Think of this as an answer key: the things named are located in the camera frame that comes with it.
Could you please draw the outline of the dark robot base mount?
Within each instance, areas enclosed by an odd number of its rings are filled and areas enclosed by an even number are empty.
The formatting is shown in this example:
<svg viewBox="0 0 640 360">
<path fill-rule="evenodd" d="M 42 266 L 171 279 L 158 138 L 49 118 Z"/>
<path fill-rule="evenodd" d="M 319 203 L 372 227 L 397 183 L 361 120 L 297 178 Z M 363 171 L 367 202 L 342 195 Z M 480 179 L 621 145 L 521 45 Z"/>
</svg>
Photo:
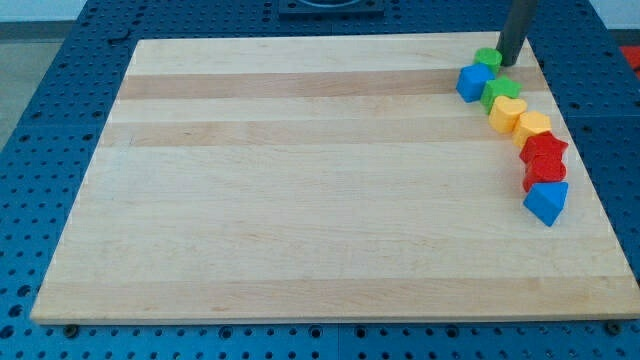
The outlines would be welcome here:
<svg viewBox="0 0 640 360">
<path fill-rule="evenodd" d="M 279 0 L 280 18 L 303 16 L 382 15 L 384 0 Z"/>
</svg>

